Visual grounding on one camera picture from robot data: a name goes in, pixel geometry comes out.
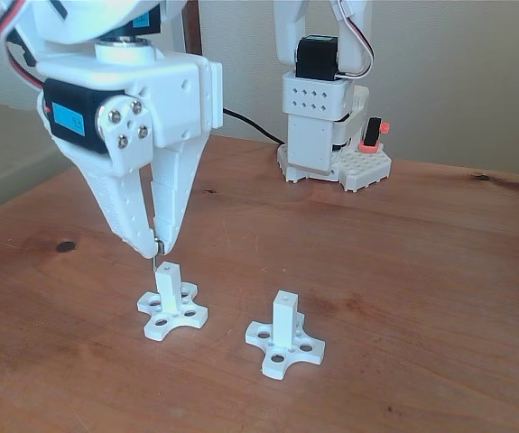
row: screw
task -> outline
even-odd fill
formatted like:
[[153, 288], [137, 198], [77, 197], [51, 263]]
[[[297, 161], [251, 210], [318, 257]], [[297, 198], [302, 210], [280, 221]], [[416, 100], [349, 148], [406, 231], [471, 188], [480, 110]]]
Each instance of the screw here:
[[147, 129], [147, 127], [144, 124], [139, 126], [139, 138], [143, 139], [148, 134], [149, 134], [149, 130]]
[[124, 149], [129, 144], [129, 139], [126, 138], [124, 135], [118, 136], [118, 148]]
[[143, 110], [143, 105], [139, 101], [133, 101], [131, 103], [131, 109], [135, 115], [140, 115], [141, 110]]
[[121, 114], [117, 110], [111, 110], [108, 114], [108, 120], [113, 124], [118, 124], [121, 121]]

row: red part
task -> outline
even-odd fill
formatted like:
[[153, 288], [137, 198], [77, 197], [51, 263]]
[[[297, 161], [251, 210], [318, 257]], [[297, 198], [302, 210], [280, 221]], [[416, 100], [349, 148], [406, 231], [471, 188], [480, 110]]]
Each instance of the red part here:
[[375, 142], [375, 146], [365, 146], [364, 141], [359, 142], [359, 151], [362, 153], [377, 153], [379, 150], [379, 140]]
[[387, 122], [382, 122], [379, 125], [379, 133], [380, 134], [387, 134], [387, 133], [389, 133], [389, 124]]

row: black object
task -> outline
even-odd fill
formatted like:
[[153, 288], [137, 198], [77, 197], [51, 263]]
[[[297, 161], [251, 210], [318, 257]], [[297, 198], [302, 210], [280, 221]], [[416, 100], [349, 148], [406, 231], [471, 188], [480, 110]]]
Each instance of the black object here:
[[161, 32], [161, 6], [157, 5], [149, 12], [137, 16], [133, 21], [103, 34], [100, 39], [117, 38], [119, 36], [141, 36]]
[[246, 124], [253, 126], [257, 131], [259, 131], [261, 134], [263, 134], [265, 137], [269, 138], [270, 140], [273, 140], [277, 144], [285, 144], [285, 142], [283, 140], [277, 138], [273, 134], [268, 133], [267, 131], [265, 131], [264, 128], [262, 128], [261, 126], [256, 124], [253, 120], [248, 119], [244, 115], [240, 115], [239, 113], [236, 113], [235, 111], [227, 110], [226, 108], [223, 108], [223, 113], [226, 115], [230, 115], [231, 117], [234, 117], [235, 119], [239, 119], [239, 120], [245, 122]]
[[335, 81], [338, 73], [338, 38], [311, 35], [302, 38], [297, 46], [297, 78]]
[[95, 117], [106, 99], [123, 95], [123, 90], [93, 90], [51, 78], [44, 82], [43, 89], [53, 135], [92, 152], [108, 152], [95, 127]]
[[382, 119], [379, 117], [370, 117], [367, 123], [366, 135], [364, 137], [364, 146], [374, 147], [379, 139], [379, 126]]
[[66, 20], [67, 16], [69, 15], [69, 12], [62, 4], [61, 0], [49, 0], [51, 2], [52, 7], [56, 9], [56, 11], [59, 13], [62, 20]]

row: black cable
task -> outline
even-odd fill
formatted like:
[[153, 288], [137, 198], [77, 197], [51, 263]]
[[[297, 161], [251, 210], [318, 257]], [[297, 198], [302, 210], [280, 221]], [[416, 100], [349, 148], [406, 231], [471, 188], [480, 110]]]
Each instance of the black cable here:
[[225, 113], [226, 115], [230, 115], [231, 117], [234, 117], [235, 119], [242, 120], [246, 124], [253, 126], [257, 131], [259, 131], [261, 134], [263, 134], [265, 137], [269, 138], [270, 140], [273, 140], [274, 142], [276, 142], [278, 144], [285, 144], [285, 142], [283, 140], [277, 138], [273, 134], [268, 133], [267, 131], [265, 131], [264, 128], [262, 128], [261, 126], [256, 124], [253, 120], [248, 119], [244, 115], [240, 115], [239, 113], [236, 113], [235, 111], [227, 110], [226, 108], [223, 108], [223, 113]]

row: white 3d printed part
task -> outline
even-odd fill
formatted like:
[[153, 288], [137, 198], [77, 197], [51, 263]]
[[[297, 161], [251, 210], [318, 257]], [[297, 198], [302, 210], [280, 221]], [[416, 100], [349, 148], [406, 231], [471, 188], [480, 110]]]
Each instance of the white 3d printed part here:
[[279, 146], [277, 161], [288, 182], [296, 183], [301, 179], [327, 180], [341, 183], [345, 191], [356, 192], [389, 177], [392, 160], [384, 153], [383, 148], [380, 144], [377, 153], [362, 153], [349, 145], [339, 152], [334, 152], [331, 172], [328, 175], [299, 170], [290, 165], [287, 161], [287, 144]]
[[321, 364], [325, 342], [303, 332], [305, 316], [297, 312], [295, 293], [279, 290], [273, 302], [273, 324], [251, 322], [245, 341], [265, 352], [261, 371], [267, 377], [281, 380], [293, 363], [303, 361]]
[[163, 262], [154, 277], [158, 293], [147, 291], [136, 303], [139, 311], [151, 315], [144, 326], [144, 336], [162, 341], [176, 327], [205, 325], [207, 308], [193, 302], [197, 286], [181, 282], [178, 264]]

